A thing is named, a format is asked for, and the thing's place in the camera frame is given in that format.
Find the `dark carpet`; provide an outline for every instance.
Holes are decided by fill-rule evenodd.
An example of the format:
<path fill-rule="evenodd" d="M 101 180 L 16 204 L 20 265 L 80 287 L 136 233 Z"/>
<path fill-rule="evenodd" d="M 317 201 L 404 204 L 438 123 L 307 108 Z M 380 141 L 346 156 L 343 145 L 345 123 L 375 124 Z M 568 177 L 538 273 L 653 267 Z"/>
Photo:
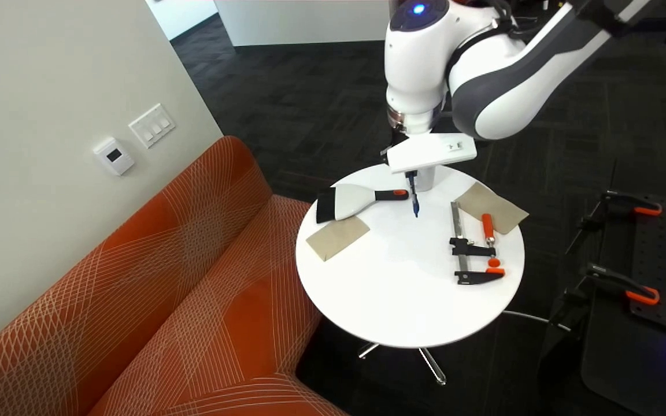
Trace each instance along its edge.
<path fill-rule="evenodd" d="M 382 49 L 233 51 L 214 17 L 174 41 L 224 133 L 250 143 L 273 189 L 313 201 L 389 145 Z M 575 74 L 522 133 L 479 143 L 463 168 L 520 207 L 527 271 L 510 310 L 547 317 L 578 280 L 565 244 L 601 189 L 666 193 L 666 41 L 631 33 Z M 416 352 L 380 349 L 323 320 L 298 376 L 350 414 L 542 414 L 543 325 L 502 317 L 433 349 L 440 389 Z"/>

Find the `table leg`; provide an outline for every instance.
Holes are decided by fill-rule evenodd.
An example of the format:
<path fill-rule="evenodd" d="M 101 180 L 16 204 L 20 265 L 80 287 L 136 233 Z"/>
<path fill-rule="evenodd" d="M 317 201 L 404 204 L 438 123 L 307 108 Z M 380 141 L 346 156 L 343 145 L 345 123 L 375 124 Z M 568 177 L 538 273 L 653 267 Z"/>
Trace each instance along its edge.
<path fill-rule="evenodd" d="M 418 354 L 423 355 L 431 374 L 435 376 L 438 383 L 446 386 L 446 371 L 442 370 L 442 366 L 431 355 L 428 349 L 418 349 Z"/>
<path fill-rule="evenodd" d="M 371 352 L 375 352 L 380 344 L 371 344 L 368 349 L 364 349 L 364 354 L 359 354 L 359 360 L 366 360 L 366 355 L 371 355 Z"/>

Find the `black clamp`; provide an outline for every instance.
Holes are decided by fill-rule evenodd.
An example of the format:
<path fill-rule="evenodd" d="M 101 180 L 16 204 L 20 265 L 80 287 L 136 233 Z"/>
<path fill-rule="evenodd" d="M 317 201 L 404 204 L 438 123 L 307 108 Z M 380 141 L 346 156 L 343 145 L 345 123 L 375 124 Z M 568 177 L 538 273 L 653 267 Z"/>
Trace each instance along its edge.
<path fill-rule="evenodd" d="M 550 325 L 568 323 L 571 329 L 575 329 L 578 323 L 582 323 L 588 317 L 588 304 L 589 304 L 593 294 L 595 294 L 599 281 L 609 281 L 612 287 L 620 287 L 621 295 L 627 299 L 628 304 L 656 308 L 662 302 L 662 295 L 654 287 L 642 287 L 618 271 L 610 271 L 610 267 L 603 267 L 596 263 L 588 263 L 580 271 L 580 274 L 582 274 L 582 280 L 571 292 L 562 294 L 559 308 L 547 318 Z"/>
<path fill-rule="evenodd" d="M 455 271 L 455 281 L 457 284 L 485 284 L 505 278 L 502 267 L 485 267 L 483 273 L 476 271 Z"/>
<path fill-rule="evenodd" d="M 495 257 L 495 247 L 472 244 L 468 237 L 450 237 L 449 244 L 453 257 Z"/>
<path fill-rule="evenodd" d="M 580 219 L 565 253 L 568 253 L 588 230 L 601 228 L 609 216 L 662 216 L 662 204 L 618 189 L 603 189 L 593 211 Z"/>

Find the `wall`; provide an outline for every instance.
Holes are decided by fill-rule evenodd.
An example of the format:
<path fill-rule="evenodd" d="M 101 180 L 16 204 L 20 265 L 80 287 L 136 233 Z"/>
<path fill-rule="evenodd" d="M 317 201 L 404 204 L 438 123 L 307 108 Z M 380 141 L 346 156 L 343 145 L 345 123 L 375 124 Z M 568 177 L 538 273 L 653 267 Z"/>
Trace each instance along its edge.
<path fill-rule="evenodd" d="M 172 136 L 127 123 L 161 102 Z M 138 159 L 112 177 L 90 148 Z M 219 136 L 144 0 L 0 0 L 0 329 Z"/>
<path fill-rule="evenodd" d="M 214 0 L 145 0 L 168 39 L 218 13 Z"/>
<path fill-rule="evenodd" d="M 233 45 L 382 41 L 396 0 L 214 0 Z"/>

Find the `orange couch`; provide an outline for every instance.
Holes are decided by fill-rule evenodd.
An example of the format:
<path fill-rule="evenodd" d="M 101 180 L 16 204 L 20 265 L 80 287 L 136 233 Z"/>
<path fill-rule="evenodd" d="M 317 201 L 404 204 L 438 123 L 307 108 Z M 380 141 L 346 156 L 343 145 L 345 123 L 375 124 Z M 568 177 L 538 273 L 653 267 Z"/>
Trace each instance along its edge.
<path fill-rule="evenodd" d="M 219 139 L 0 333 L 0 414 L 339 414 L 293 376 L 306 211 Z"/>

